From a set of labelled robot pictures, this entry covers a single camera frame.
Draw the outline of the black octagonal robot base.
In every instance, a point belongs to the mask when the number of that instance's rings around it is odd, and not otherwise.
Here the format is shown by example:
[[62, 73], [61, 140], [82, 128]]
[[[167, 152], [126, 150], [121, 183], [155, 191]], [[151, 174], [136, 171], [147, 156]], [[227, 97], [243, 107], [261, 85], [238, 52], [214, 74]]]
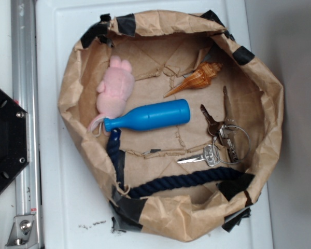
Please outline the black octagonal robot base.
[[0, 194], [29, 163], [27, 112], [0, 89]]

